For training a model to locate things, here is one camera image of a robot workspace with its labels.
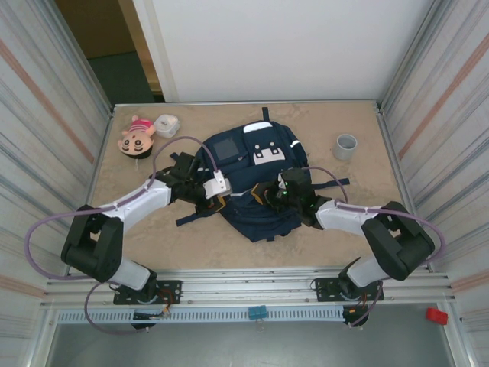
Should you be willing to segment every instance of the black patch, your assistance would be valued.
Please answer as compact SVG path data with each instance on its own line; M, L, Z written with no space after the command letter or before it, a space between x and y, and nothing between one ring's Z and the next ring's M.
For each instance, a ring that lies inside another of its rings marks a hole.
M127 155L128 157L130 158L133 158L133 159L145 159L145 158L148 158L150 155L151 155L151 151L153 150L153 145L150 146L150 148L143 152L143 153L140 153L140 154L127 154L127 153L124 153L122 152L124 155Z

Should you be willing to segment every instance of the white wall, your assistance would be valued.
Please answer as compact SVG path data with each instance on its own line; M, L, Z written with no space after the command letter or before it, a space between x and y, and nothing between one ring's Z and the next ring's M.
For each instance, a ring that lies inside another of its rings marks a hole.
M168 102L378 99L431 0L134 0Z

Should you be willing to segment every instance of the stuffed doll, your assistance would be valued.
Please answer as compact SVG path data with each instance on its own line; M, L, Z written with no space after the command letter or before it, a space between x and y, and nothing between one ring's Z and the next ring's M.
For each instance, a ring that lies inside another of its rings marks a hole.
M151 136L156 131L153 122L132 116L132 124L128 131L123 131L123 139L117 142L119 150L134 159L147 158L153 149L154 140Z

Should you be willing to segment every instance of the white cup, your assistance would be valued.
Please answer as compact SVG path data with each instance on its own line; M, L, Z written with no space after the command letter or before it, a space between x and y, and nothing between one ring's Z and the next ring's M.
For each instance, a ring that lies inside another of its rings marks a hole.
M349 161L357 145L357 139L353 135L341 134L336 139L333 155L340 161Z
M172 138L180 128L180 121L173 115L161 115L153 125L158 136Z

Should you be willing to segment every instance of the navy blue backpack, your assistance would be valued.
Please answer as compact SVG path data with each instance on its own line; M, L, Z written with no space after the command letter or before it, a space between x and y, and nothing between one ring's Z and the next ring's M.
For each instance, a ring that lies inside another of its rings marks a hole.
M283 170L307 166L307 154L290 128L270 121L266 107L263 113L263 121L220 132L204 141L233 191L225 197L226 205L219 213L252 242L273 241L276 235L288 235L301 222L292 209L277 213L260 205L250 194L251 188L260 182L276 180ZM202 162L198 180L210 180L212 163L209 156L200 148L196 157ZM340 182L349 184L348 179ZM335 181L329 181L313 186L321 189L335 185ZM178 219L176 224L181 226L200 217L203 215L193 214Z

